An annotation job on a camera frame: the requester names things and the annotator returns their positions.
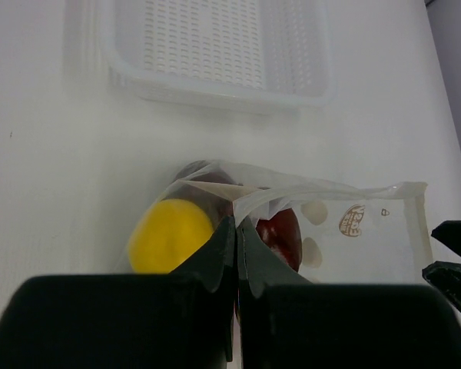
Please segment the red fake apple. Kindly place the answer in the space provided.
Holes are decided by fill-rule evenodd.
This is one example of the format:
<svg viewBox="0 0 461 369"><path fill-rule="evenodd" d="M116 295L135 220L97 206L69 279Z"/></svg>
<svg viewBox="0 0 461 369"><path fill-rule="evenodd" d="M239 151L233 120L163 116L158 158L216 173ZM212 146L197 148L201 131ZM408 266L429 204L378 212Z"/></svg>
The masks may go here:
<svg viewBox="0 0 461 369"><path fill-rule="evenodd" d="M292 209L277 212L270 220L260 219L256 226L260 239L276 256L296 272L302 262L300 225Z"/></svg>

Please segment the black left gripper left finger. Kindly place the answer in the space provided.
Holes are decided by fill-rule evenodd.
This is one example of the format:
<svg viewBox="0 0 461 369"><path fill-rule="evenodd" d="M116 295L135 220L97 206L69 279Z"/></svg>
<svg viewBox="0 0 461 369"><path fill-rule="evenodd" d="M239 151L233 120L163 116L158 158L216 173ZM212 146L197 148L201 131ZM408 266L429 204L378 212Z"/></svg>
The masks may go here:
<svg viewBox="0 0 461 369"><path fill-rule="evenodd" d="M0 318L0 368L226 367L235 241L227 217L169 274L28 279Z"/></svg>

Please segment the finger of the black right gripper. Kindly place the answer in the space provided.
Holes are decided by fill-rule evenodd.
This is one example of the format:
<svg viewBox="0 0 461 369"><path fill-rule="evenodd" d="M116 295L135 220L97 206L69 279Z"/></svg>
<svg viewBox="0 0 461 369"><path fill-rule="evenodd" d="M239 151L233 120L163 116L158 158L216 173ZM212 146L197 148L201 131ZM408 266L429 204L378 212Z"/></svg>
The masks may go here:
<svg viewBox="0 0 461 369"><path fill-rule="evenodd" d="M461 257L461 220L444 221L432 230L431 237Z"/></svg>
<svg viewBox="0 0 461 369"><path fill-rule="evenodd" d="M461 313L461 264L435 261L422 270L422 276Z"/></svg>

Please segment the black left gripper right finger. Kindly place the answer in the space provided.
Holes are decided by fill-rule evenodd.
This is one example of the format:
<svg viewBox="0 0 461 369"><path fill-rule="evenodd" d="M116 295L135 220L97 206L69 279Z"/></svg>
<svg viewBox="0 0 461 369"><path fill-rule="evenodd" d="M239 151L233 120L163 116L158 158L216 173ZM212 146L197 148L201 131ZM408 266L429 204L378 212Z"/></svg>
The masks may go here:
<svg viewBox="0 0 461 369"><path fill-rule="evenodd" d="M461 327L420 284L314 284L237 229L245 368L461 368Z"/></svg>

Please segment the clear polka dot zip bag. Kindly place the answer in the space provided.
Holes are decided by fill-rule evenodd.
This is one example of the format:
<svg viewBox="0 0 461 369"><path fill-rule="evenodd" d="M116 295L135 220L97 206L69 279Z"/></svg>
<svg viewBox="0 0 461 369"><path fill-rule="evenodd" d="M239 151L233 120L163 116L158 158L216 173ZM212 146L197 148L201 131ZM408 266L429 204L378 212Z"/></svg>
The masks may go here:
<svg viewBox="0 0 461 369"><path fill-rule="evenodd" d="M166 274L225 218L250 223L301 276L323 283L415 284L433 261L426 184L355 188L230 161L181 168L142 216L116 264Z"/></svg>

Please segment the yellow fake pear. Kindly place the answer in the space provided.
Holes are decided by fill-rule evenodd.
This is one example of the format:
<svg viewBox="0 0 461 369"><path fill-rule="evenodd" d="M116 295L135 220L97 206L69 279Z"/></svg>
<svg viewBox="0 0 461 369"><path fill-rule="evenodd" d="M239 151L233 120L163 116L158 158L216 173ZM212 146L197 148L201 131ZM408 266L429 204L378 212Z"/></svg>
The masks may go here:
<svg viewBox="0 0 461 369"><path fill-rule="evenodd" d="M128 241L132 270L168 274L199 250L214 233L210 218L196 204L165 199L153 204Z"/></svg>

